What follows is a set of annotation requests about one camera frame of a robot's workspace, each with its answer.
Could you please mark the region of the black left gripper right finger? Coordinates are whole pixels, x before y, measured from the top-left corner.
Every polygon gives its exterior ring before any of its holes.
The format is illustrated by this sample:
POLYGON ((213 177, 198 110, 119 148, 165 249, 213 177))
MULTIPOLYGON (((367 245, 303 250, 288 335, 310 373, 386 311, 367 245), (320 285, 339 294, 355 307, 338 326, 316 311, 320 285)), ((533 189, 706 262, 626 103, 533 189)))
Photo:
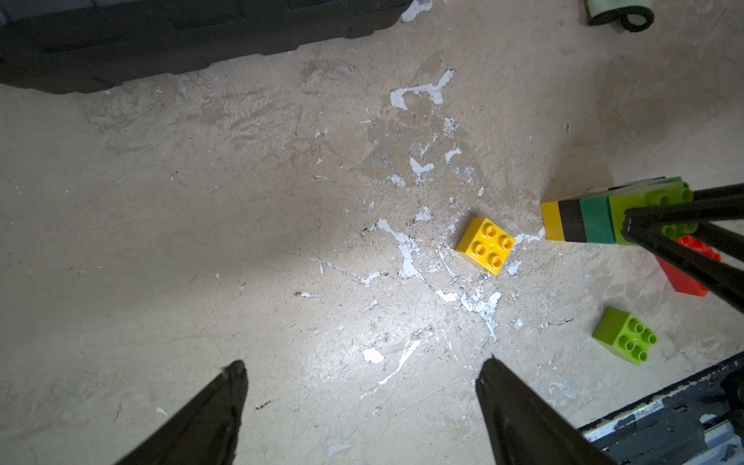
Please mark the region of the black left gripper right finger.
POLYGON ((497 464, 610 464, 506 364, 490 358, 475 383, 497 464))

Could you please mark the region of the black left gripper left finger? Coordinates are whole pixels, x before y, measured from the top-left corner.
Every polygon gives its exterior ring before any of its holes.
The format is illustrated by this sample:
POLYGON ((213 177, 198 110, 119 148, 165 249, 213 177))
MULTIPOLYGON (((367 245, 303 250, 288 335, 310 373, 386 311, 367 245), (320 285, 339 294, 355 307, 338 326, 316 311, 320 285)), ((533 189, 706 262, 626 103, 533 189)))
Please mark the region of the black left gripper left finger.
POLYGON ((235 360, 120 464, 232 464, 249 389, 235 360))

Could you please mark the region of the black lego brick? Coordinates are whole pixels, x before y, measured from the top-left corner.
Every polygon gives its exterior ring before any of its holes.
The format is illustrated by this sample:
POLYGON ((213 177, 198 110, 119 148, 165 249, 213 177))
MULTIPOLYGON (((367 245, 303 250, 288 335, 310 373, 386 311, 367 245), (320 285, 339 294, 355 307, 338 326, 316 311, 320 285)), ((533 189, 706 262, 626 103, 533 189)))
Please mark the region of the black lego brick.
POLYGON ((579 199, 558 201, 564 240, 587 242, 586 230, 579 199))

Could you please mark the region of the yellow lego brick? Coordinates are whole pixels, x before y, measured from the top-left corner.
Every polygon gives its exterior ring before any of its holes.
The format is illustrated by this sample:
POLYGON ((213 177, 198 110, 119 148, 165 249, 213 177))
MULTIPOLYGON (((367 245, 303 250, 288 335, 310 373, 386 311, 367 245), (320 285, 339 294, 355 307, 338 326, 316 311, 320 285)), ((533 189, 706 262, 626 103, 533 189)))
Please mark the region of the yellow lego brick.
POLYGON ((557 201, 542 203, 541 209, 544 229, 546 230, 546 238, 550 241, 565 241, 566 238, 559 203, 557 201))
POLYGON ((517 241, 487 218, 474 218, 455 251, 474 265, 497 276, 517 241))

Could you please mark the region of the red lego brick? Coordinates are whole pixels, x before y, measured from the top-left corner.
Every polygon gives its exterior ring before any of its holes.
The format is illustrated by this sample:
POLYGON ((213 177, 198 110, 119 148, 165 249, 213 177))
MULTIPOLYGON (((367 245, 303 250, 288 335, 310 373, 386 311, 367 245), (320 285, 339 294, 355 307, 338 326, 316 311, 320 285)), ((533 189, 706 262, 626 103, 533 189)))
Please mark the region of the red lego brick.
MULTIPOLYGON (((680 238, 676 242, 698 255, 705 256, 715 262, 722 261, 720 253, 707 244, 693 238, 693 236, 684 236, 684 238, 680 238)), ((668 278, 668 282, 670 282, 670 285, 672 285, 672 288, 677 293, 698 296, 699 298, 704 298, 710 293, 709 288, 697 279, 695 268, 690 267, 689 263, 680 262, 673 264, 660 257, 657 258, 657 261, 662 271, 664 271, 666 278, 668 278)))

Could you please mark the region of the lime green lego brick front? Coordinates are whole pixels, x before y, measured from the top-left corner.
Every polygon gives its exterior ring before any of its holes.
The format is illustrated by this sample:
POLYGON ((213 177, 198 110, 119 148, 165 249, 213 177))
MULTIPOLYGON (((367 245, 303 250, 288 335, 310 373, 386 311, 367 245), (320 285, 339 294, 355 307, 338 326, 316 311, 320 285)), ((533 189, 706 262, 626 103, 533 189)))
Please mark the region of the lime green lego brick front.
POLYGON ((592 337, 612 354, 636 366, 648 362, 658 335, 632 313, 608 306, 592 337))

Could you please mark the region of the dark green lego brick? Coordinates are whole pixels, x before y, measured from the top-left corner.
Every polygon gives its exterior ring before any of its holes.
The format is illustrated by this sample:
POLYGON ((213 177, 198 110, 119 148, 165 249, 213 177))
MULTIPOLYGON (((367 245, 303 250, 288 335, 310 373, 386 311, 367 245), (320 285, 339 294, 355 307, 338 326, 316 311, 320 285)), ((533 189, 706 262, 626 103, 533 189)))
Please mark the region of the dark green lego brick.
POLYGON ((588 243, 616 244, 608 196, 584 197, 579 200, 579 206, 586 241, 588 243))

